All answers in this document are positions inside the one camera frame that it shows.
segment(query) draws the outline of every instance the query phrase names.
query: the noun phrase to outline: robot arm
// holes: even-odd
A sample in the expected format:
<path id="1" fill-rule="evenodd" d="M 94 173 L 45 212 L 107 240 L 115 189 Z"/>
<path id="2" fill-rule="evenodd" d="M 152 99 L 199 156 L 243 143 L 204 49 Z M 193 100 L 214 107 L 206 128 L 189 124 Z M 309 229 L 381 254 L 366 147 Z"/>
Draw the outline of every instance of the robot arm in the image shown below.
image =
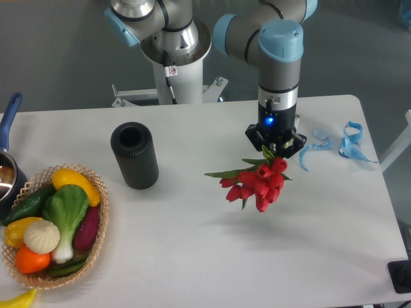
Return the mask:
<path id="1" fill-rule="evenodd" d="M 193 20 L 191 0 L 111 0 L 105 18 L 116 36 L 128 46 L 154 33 L 180 31 Z"/>
<path id="2" fill-rule="evenodd" d="M 192 0 L 111 0 L 105 18 L 127 46 L 141 43 L 153 65 L 160 105 L 202 102 L 202 64 L 211 35 L 193 19 Z"/>
<path id="3" fill-rule="evenodd" d="M 306 142 L 296 133 L 295 110 L 303 54 L 300 22 L 317 0 L 269 0 L 249 17 L 223 16 L 214 27 L 214 44 L 259 70 L 258 123 L 246 131 L 254 147 L 265 145 L 280 157 L 291 157 Z"/>

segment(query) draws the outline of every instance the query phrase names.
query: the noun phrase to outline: blue ribbon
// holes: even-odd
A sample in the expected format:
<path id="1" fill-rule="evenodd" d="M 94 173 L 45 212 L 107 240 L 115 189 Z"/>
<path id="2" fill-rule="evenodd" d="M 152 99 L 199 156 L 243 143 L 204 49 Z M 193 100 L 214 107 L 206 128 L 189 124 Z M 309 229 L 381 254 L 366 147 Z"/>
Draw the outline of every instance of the blue ribbon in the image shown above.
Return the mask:
<path id="1" fill-rule="evenodd" d="M 346 128 L 351 127 L 358 130 L 358 133 L 353 135 L 348 135 Z M 369 160 L 365 155 L 359 150 L 360 145 L 358 144 L 362 138 L 362 125 L 358 123 L 353 123 L 349 121 L 344 127 L 344 138 L 341 139 L 340 149 L 338 154 L 345 158 L 363 160 L 365 162 L 373 162 Z"/>
<path id="2" fill-rule="evenodd" d="M 304 162 L 302 161 L 302 158 L 304 157 L 304 155 L 306 154 L 306 152 L 308 150 L 314 150 L 314 151 L 324 151 L 324 150 L 328 150 L 333 146 L 333 141 L 331 140 L 331 137 L 329 136 L 329 133 L 325 130 L 313 130 L 313 132 L 311 133 L 312 136 L 320 141 L 323 142 L 323 144 L 309 144 L 306 145 L 305 147 L 303 147 L 303 149 L 300 152 L 300 165 L 301 167 L 305 170 L 308 171 L 308 169 L 306 168 L 306 166 L 304 165 Z"/>

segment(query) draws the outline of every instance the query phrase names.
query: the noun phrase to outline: yellow bell pepper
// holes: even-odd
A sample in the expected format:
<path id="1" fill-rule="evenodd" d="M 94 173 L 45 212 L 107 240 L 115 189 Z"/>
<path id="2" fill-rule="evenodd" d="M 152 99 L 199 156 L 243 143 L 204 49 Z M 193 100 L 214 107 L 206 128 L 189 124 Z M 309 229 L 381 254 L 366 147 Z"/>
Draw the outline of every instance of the yellow bell pepper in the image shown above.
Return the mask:
<path id="1" fill-rule="evenodd" d="M 4 242 L 6 245 L 15 248 L 22 248 L 24 246 L 24 233 L 26 229 L 32 223 L 39 220 L 42 220 L 42 218 L 27 217 L 8 224 L 7 228 L 4 230 Z"/>
<path id="2" fill-rule="evenodd" d="M 75 170 L 61 168 L 54 172 L 51 181 L 55 189 L 67 184 L 80 186 L 89 197 L 91 207 L 95 207 L 100 203 L 100 194 L 97 188 L 85 176 Z"/>

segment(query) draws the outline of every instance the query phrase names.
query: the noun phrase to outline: black cable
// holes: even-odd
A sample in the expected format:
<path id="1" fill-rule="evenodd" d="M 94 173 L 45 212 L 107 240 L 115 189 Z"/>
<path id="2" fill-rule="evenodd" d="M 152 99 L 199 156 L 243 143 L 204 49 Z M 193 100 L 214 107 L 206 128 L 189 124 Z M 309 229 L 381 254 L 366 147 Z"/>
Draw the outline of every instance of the black cable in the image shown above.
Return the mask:
<path id="1" fill-rule="evenodd" d="M 162 52 L 162 66 L 163 67 L 167 67 L 166 64 L 166 56 L 167 56 L 167 51 L 163 51 Z M 171 81 L 170 81 L 170 77 L 166 76 L 166 83 L 167 83 L 167 87 L 170 90 L 170 94 L 171 94 L 171 101 L 173 102 L 173 105 L 177 105 L 177 100 L 175 99 L 175 95 L 174 95 L 174 90 L 173 87 L 171 86 Z"/>
<path id="2" fill-rule="evenodd" d="M 405 306 L 407 306 L 409 303 L 411 303 L 411 300 L 402 303 L 401 305 L 399 305 L 397 308 L 404 308 Z"/>

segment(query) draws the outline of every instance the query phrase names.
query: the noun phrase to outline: pot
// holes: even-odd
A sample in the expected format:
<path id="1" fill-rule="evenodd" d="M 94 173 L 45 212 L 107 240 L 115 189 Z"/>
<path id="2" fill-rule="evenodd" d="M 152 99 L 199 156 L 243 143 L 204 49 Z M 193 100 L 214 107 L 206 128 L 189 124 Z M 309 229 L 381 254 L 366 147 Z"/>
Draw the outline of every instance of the pot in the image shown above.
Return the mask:
<path id="1" fill-rule="evenodd" d="M 8 136 L 21 101 L 20 93 L 13 94 L 0 122 L 0 219 L 8 215 L 20 189 L 27 182 L 26 175 L 8 153 Z"/>

